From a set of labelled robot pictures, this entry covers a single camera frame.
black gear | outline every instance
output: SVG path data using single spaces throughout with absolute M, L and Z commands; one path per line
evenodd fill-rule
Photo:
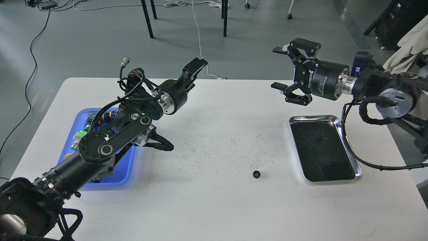
M 253 172 L 253 177 L 254 178 L 259 178 L 260 177 L 260 172 L 259 171 L 254 171 Z

bolt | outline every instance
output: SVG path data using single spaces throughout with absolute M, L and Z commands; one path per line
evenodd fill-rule
M 139 114 L 137 114 L 137 113 L 134 113 L 134 114 L 132 114 L 131 115 L 131 119 L 132 120 L 136 120 L 136 119 L 138 119 L 140 117 L 140 115 Z

black table leg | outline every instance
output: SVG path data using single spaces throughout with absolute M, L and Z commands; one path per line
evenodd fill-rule
M 221 18 L 224 18 L 224 0 L 221 0 Z
M 156 15 L 155 2 L 153 0 L 150 0 L 150 4 L 152 5 L 153 18 L 157 19 L 158 16 Z
M 228 6 L 228 2 L 229 0 L 223 0 L 224 1 L 224 5 L 221 6 L 221 9 L 224 9 L 224 27 L 223 27 L 223 37 L 226 37 L 226 32 L 227 32 L 227 6 Z
M 147 29 L 149 30 L 150 38 L 153 39 L 152 25 L 150 24 L 149 12 L 147 11 L 146 0 L 141 0 L 141 5 L 143 6 L 144 17 L 146 18 Z

black cable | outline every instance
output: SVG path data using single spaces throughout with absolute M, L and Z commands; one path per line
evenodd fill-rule
M 122 98 L 118 98 L 115 101 L 112 101 L 108 104 L 106 104 L 103 108 L 101 108 L 98 113 L 95 115 L 94 119 L 91 122 L 91 125 L 89 127 L 89 131 L 92 131 L 95 127 L 95 124 L 97 123 L 97 121 L 101 118 L 101 116 L 104 114 L 104 112 L 106 112 L 110 107 L 112 107 L 115 104 L 119 104 L 121 102 L 123 102 L 128 96 L 130 96 L 134 90 L 143 83 L 143 79 L 144 76 L 141 77 L 141 80 L 134 86 L 134 88 L 132 88 L 132 90 L 130 90 L 125 96 L 123 96 Z
M 120 66 L 119 79 L 122 80 L 122 72 L 125 66 Z
M 28 103 L 28 105 L 30 106 L 30 109 L 28 110 L 28 112 L 27 112 L 27 114 L 24 116 L 24 118 L 18 123 L 18 125 L 16 125 L 15 126 L 15 128 L 13 128 L 13 130 L 9 133 L 9 135 L 6 137 L 6 139 L 4 140 L 4 142 L 3 142 L 3 144 L 1 145 L 1 148 L 0 148 L 0 154 L 1 154 L 1 151 L 3 150 L 3 147 L 4 147 L 4 145 L 6 144 L 6 141 L 7 141 L 7 139 L 12 135 L 12 133 L 16 130 L 16 128 L 18 128 L 18 126 L 19 125 L 21 125 L 21 123 L 25 120 L 25 118 L 28 116 L 28 114 L 30 113 L 30 111 L 31 111 L 31 104 L 30 104 L 30 101 L 28 100 L 28 96 L 27 96 L 27 88 L 28 88 L 28 84 L 29 84 L 29 82 L 30 82 L 30 80 L 31 80 L 31 78 L 33 77 L 33 75 L 34 75 L 34 73 L 36 72 L 36 69 L 37 69 L 37 61 L 36 61 L 36 57 L 34 57 L 34 54 L 33 54 L 33 44 L 34 44 L 34 41 L 43 33 L 43 31 L 46 29 L 46 26 L 47 26 L 47 24 L 48 24 L 48 21 L 49 21 L 49 16 L 51 15 L 51 11 L 49 10 L 49 13 L 48 13 L 48 18 L 46 19 L 46 23 L 45 23 L 45 26 L 43 27 L 43 29 L 40 31 L 40 33 L 39 34 L 37 34 L 37 36 L 31 41 L 31 44 L 30 44 L 30 53 L 31 53 L 31 55 L 32 55 L 32 57 L 33 57 L 33 59 L 34 59 L 34 63 L 35 63 L 35 66 L 34 66 L 34 70 L 33 70 L 33 72 L 31 73 L 31 76 L 30 76 L 30 78 L 28 78 L 28 81 L 27 81 L 27 84 L 25 85 L 25 99 L 27 100 L 27 103 Z
M 351 110 L 351 107 L 354 105 L 359 105 L 359 103 L 357 103 L 357 101 L 354 99 L 352 100 L 351 103 L 347 103 L 343 105 L 343 110 L 342 110 L 342 138 L 343 138 L 343 142 L 345 144 L 345 148 L 349 151 L 349 153 L 355 157 L 355 159 L 357 159 L 359 162 L 361 162 L 362 164 L 375 168 L 375 169 L 379 169 L 380 171 L 386 170 L 386 171 L 395 171 L 395 170 L 404 170 L 404 169 L 416 169 L 416 168 L 424 168 L 428 166 L 428 163 L 421 163 L 421 164 L 414 164 L 414 165 L 408 165 L 408 166 L 382 166 L 382 165 L 376 165 L 376 164 L 372 164 L 369 162 L 364 161 L 363 159 L 359 158 L 351 149 L 351 145 L 348 142 L 348 139 L 346 138 L 346 130 L 345 130 L 345 122 L 346 122 L 346 117 L 349 114 L 349 111 Z

metal tray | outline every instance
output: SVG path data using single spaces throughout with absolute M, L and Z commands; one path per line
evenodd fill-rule
M 294 116 L 289 124 L 307 181 L 338 184 L 361 179 L 363 172 L 345 148 L 342 123 L 336 116 Z

